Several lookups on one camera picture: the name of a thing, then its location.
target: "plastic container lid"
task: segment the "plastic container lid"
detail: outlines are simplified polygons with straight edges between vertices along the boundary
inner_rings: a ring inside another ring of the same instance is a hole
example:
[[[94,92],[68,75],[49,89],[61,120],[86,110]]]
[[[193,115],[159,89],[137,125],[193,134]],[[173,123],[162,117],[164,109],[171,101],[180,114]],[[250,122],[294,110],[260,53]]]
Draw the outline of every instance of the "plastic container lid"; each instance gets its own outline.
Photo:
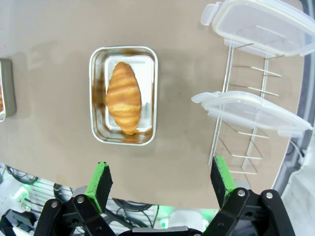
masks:
[[[280,0],[225,0],[206,6],[201,23],[228,39],[278,55],[315,51],[315,21]]]
[[[305,130],[313,129],[292,112],[249,92],[204,92],[191,99],[201,103],[208,116],[248,128],[277,130],[287,137],[300,137]]]

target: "aluminum tray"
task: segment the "aluminum tray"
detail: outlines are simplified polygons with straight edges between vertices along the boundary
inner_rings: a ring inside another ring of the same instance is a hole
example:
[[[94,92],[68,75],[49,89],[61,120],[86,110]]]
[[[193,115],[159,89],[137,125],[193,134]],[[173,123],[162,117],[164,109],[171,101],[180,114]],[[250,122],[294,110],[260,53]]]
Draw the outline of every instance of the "aluminum tray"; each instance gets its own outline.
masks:
[[[104,104],[115,65],[123,61],[134,71],[141,92],[141,115],[137,131],[127,135],[115,123]],[[90,112],[93,135],[103,143],[146,145],[156,132],[158,59],[147,47],[120,46],[97,49],[90,59]]]
[[[12,63],[9,59],[0,59],[0,87],[3,101],[3,110],[0,111],[0,122],[2,122],[16,112]]]

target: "metal baking tray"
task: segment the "metal baking tray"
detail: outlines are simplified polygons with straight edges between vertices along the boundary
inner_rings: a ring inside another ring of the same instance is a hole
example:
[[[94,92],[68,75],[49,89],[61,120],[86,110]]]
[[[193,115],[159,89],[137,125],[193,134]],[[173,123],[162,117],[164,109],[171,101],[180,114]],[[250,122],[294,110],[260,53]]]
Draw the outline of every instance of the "metal baking tray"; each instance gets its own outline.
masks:
[[[0,92],[2,94],[3,110],[0,111],[0,122],[16,112],[14,87],[12,77],[12,62],[0,58]]]
[[[141,115],[136,133],[125,134],[104,104],[115,65],[128,63],[141,92]],[[156,132],[158,59],[148,47],[119,46],[97,49],[90,59],[90,112],[93,135],[102,143],[146,145]]]

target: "countertop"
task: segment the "countertop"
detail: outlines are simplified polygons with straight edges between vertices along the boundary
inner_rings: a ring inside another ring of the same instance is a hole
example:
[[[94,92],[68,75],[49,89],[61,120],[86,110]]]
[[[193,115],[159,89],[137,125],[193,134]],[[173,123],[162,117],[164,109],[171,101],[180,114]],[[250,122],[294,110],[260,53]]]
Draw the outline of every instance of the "countertop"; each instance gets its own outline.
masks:
[[[216,119],[190,100],[222,90],[228,48],[199,22],[210,2],[0,2],[0,57],[13,62],[17,103],[17,113],[0,123],[0,161],[73,188],[87,185],[96,163],[106,161],[111,197],[217,208],[207,165]],[[143,147],[103,144],[91,132],[89,59],[116,45],[148,46],[159,60],[157,132]],[[287,84],[275,84],[282,96],[274,102],[296,112],[303,58],[272,66]],[[257,191],[271,188],[286,150],[288,139],[273,136],[262,174],[250,180]]]

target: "white plastic container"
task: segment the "white plastic container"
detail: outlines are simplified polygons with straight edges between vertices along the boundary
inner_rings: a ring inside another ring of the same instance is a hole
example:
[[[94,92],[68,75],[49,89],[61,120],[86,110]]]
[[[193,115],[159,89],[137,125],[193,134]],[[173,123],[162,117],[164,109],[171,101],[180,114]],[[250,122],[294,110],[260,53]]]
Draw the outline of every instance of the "white plastic container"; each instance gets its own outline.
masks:
[[[287,137],[300,137],[305,130],[313,129],[292,112],[249,92],[204,92],[191,99],[201,103],[208,116],[248,128],[276,130]]]
[[[307,55],[315,51],[315,21],[280,0],[225,0],[206,6],[201,23],[254,51]]]

